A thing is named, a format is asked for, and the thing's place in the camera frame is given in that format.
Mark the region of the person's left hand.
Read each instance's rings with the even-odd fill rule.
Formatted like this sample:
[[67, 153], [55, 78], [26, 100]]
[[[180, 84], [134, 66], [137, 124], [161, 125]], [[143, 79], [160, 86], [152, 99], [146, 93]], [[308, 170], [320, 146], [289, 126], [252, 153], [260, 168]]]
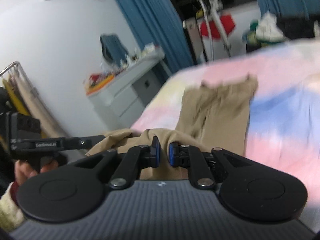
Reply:
[[17, 181], [18, 185], [22, 185], [25, 183], [29, 178], [34, 177], [40, 173], [45, 173], [51, 170], [58, 168], [59, 164], [56, 160], [52, 160], [47, 165], [44, 165], [40, 172], [37, 172], [32, 166], [26, 162], [18, 160], [15, 163], [15, 180]]

